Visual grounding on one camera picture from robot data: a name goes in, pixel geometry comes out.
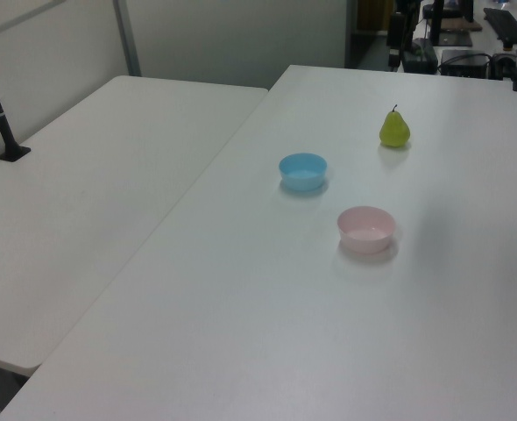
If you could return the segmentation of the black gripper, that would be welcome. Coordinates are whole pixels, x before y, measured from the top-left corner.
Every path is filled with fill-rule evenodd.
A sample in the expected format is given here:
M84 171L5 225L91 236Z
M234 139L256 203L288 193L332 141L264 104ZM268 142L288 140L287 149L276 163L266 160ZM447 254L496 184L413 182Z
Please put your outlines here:
M399 49L402 44L405 20L406 16L402 13L397 12L392 13L389 18L389 26L387 31L387 46L390 48L388 56L388 65L391 71L400 70L401 67L401 51Z

